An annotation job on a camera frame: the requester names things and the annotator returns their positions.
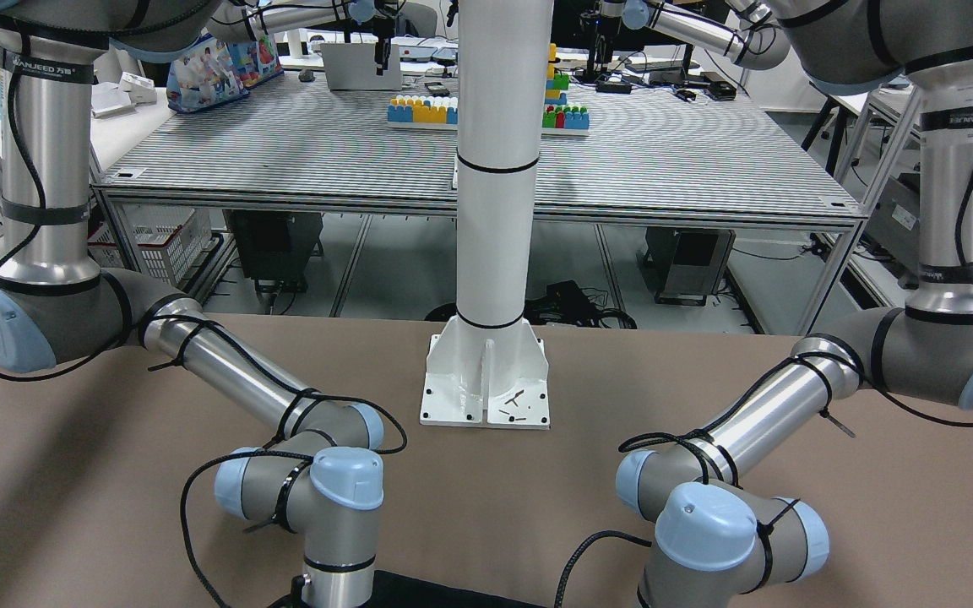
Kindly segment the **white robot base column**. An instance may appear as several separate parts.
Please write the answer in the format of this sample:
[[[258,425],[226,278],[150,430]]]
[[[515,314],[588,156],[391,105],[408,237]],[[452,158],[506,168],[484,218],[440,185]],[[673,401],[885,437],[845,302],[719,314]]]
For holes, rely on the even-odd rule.
[[[551,20],[549,1],[459,5],[456,312],[430,341],[424,425],[551,425],[549,365],[524,316]],[[503,91],[528,101],[530,116],[472,107]]]

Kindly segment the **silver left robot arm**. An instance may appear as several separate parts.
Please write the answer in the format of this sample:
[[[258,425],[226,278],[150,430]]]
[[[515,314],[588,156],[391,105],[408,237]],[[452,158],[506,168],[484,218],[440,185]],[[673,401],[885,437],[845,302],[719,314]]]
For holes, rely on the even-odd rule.
[[[843,317],[800,339],[714,420],[681,435],[623,442],[617,494],[654,524],[637,607],[726,607],[735,596],[822,568],[829,536],[814,508],[740,486],[757,464],[831,401],[864,388],[973,410],[973,1],[734,1],[742,33],[691,32],[670,3],[630,1],[624,23],[750,69],[792,46],[828,94],[876,89],[900,74],[921,104],[918,289],[902,308]]]

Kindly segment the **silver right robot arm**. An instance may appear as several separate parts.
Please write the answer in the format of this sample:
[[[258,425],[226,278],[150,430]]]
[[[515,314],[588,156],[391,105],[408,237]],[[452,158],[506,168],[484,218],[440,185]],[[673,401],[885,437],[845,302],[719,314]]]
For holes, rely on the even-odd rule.
[[[382,413],[298,381],[172,285],[86,254],[94,64],[119,46],[174,59],[228,1],[0,1],[0,378],[38,382],[125,344],[167,355],[275,431],[214,459],[231,514],[305,539],[286,605],[362,607],[383,501]]]

